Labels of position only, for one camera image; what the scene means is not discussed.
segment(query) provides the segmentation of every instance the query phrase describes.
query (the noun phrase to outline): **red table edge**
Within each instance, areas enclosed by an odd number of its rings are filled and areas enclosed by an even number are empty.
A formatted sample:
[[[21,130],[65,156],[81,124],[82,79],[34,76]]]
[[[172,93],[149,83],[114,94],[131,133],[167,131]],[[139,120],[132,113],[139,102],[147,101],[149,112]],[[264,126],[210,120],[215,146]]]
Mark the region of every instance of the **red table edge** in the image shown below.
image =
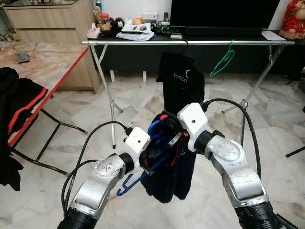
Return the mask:
[[[12,146],[15,144],[15,142],[20,138],[20,136],[23,134],[23,132],[28,128],[32,120],[36,117],[38,112],[43,108],[43,106],[46,104],[46,102],[51,98],[51,96],[54,94],[54,92],[58,89],[58,87],[62,84],[62,82],[67,78],[67,76],[70,74],[70,72],[73,70],[73,68],[77,65],[77,63],[81,60],[81,58],[86,54],[86,52],[89,50],[89,47],[87,47],[84,52],[79,56],[79,58],[74,62],[74,64],[71,66],[71,68],[65,73],[65,75],[61,78],[61,80],[57,83],[57,85],[53,88],[53,90],[43,99],[40,106],[36,109],[36,111],[27,119],[23,127],[18,131],[16,136],[8,142],[9,146]]]

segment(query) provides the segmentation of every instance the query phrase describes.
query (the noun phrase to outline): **wooden cabinet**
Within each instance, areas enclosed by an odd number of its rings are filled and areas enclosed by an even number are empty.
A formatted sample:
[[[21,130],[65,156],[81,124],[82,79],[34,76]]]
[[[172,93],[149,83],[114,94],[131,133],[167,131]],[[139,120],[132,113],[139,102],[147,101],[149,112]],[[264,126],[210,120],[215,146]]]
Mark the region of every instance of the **wooden cabinet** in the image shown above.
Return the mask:
[[[30,5],[19,0],[5,7],[5,11],[23,42],[52,42],[80,44],[87,39],[87,30],[94,22],[91,0],[65,1],[67,4]],[[75,66],[62,83],[63,90],[94,90],[101,85],[91,52]]]

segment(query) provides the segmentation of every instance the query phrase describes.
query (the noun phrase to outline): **black cable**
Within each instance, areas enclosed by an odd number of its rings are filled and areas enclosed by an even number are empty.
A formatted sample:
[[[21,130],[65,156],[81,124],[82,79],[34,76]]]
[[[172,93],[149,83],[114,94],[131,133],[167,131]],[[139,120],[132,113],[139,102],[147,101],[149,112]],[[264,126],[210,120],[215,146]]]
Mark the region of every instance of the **black cable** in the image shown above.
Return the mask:
[[[67,184],[69,182],[69,180],[71,179],[71,177],[77,172],[77,170],[82,167],[83,165],[87,164],[87,163],[90,163],[90,162],[96,162],[97,160],[88,160],[88,161],[84,161],[82,163],[80,163],[78,166],[75,167],[75,169],[68,175],[65,183],[63,184],[63,187],[62,187],[62,190],[61,190],[61,204],[62,206],[64,207],[65,206],[65,203],[67,203],[68,201],[65,202],[64,200],[64,195],[65,195],[65,191],[66,191],[66,187],[67,187]]]
[[[85,152],[85,149],[86,149],[86,146],[90,140],[90,138],[92,137],[92,135],[94,134],[94,132],[96,132],[98,129],[100,129],[101,127],[105,126],[105,125],[108,125],[108,124],[119,124],[120,126],[122,126],[124,128],[124,130],[127,132],[130,130],[130,128],[126,127],[124,124],[120,123],[120,122],[117,122],[117,121],[109,121],[109,122],[106,122],[106,123],[103,123],[101,125],[99,125],[98,127],[96,127],[94,130],[91,131],[91,133],[88,135],[83,147],[82,147],[82,150],[81,150],[81,154],[80,154],[80,157],[77,161],[77,164],[76,164],[76,167],[78,167],[81,163],[81,159],[82,159],[82,156]],[[70,182],[70,186],[69,186],[69,189],[67,191],[67,195],[66,195],[66,199],[63,198],[63,196],[61,197],[61,205],[62,205],[62,208],[63,208],[63,211],[64,211],[64,214],[68,208],[68,202],[69,202],[69,198],[70,198],[70,193],[71,193],[71,190],[72,190],[72,187],[73,187],[73,183],[74,183],[74,180],[75,180],[75,177],[76,177],[76,172],[73,174],[73,177],[71,179],[71,182]]]
[[[226,103],[233,104],[233,105],[237,106],[243,112],[243,114],[245,115],[245,117],[247,119],[247,122],[249,124],[249,128],[250,128],[250,132],[251,132],[252,138],[253,138],[253,144],[254,144],[255,156],[256,156],[257,174],[258,174],[259,178],[261,178],[261,159],[259,157],[258,143],[257,143],[255,131],[254,131],[254,128],[253,128],[253,125],[252,125],[252,121],[251,121],[251,118],[250,118],[249,114],[247,113],[247,111],[240,104],[238,104],[237,102],[234,102],[232,100],[229,100],[229,99],[220,99],[220,98],[217,98],[217,99],[211,99],[211,100],[209,100],[209,101],[207,101],[205,103],[207,105],[209,105],[210,103],[216,102],[216,101],[223,101],[223,102],[226,102]]]

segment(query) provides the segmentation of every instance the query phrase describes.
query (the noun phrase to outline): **tissue box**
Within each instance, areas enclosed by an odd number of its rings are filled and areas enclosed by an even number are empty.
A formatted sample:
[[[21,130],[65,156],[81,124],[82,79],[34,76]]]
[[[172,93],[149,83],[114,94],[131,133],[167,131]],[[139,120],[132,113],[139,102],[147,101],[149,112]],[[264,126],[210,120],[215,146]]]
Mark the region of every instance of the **tissue box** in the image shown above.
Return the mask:
[[[89,30],[87,32],[87,37],[92,38],[92,39],[96,39],[99,36],[100,33],[101,33],[101,29],[100,28],[95,28],[95,30],[93,30],[93,31]]]

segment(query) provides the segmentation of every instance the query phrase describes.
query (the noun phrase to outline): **black t-shirt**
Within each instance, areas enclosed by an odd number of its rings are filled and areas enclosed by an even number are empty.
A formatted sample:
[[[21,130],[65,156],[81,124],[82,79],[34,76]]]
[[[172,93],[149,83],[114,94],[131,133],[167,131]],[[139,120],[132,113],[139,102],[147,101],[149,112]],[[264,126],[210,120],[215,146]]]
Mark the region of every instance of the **black t-shirt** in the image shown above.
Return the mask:
[[[187,56],[164,52],[156,81],[163,82],[164,108],[173,114],[189,103],[203,101],[204,74]]]

